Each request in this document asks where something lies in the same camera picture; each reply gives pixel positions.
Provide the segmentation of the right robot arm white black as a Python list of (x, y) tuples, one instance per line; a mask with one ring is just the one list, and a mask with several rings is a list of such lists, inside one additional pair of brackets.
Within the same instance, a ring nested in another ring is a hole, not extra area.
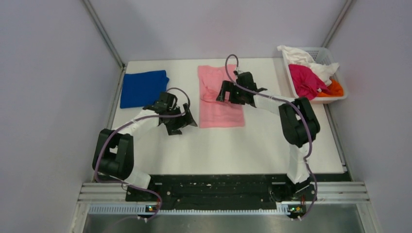
[(313, 141), (320, 131), (319, 121), (307, 98), (288, 98), (266, 88), (258, 88), (250, 72), (234, 71), (236, 80), (223, 81), (217, 101), (250, 105), (280, 117), (284, 138), (289, 143), (289, 166), (284, 193), (279, 200), (298, 200), (309, 187), (312, 172), (308, 164)]

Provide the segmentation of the light pink t-shirt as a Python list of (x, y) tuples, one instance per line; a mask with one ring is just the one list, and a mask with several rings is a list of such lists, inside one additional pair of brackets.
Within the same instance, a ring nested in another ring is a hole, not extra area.
[(199, 127), (233, 128), (245, 126), (241, 105), (217, 101), (223, 81), (230, 81), (226, 71), (234, 71), (235, 65), (225, 67), (198, 66), (199, 79)]

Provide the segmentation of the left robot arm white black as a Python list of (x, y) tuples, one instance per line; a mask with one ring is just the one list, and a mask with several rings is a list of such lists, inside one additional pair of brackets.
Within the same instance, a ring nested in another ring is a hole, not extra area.
[(92, 163), (95, 179), (101, 173), (116, 182), (137, 188), (137, 194), (143, 200), (153, 199), (156, 188), (150, 184), (150, 175), (136, 165), (134, 142), (160, 125), (166, 127), (169, 136), (181, 135), (182, 128), (186, 126), (196, 127), (190, 112), (190, 100), (182, 107), (177, 105), (177, 101), (176, 95), (162, 92), (158, 100), (144, 106), (130, 121), (114, 130), (101, 130)]

